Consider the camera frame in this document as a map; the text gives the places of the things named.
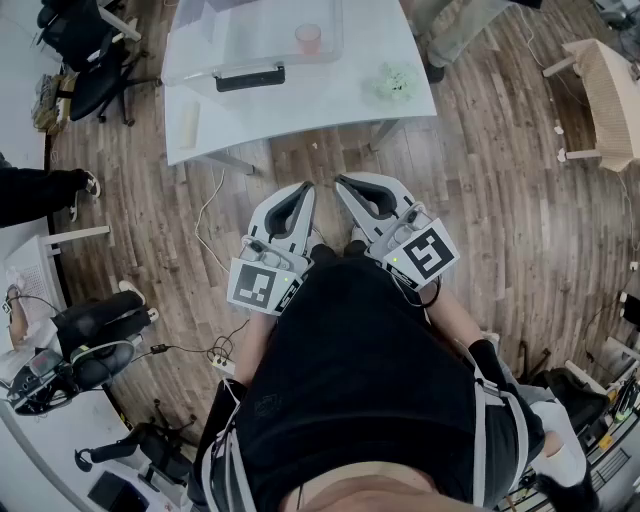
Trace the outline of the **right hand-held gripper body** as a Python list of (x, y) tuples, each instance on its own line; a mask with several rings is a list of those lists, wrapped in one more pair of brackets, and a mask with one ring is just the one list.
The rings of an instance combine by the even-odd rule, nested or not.
[(411, 205), (366, 255), (412, 290), (421, 290), (460, 258), (442, 221), (431, 219), (421, 202)]

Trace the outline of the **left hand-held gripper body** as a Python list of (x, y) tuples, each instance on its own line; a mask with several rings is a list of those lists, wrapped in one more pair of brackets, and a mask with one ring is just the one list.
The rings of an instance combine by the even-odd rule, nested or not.
[(230, 266), (227, 300), (268, 315), (281, 315), (313, 266), (297, 255), (255, 237), (242, 238), (242, 251)]

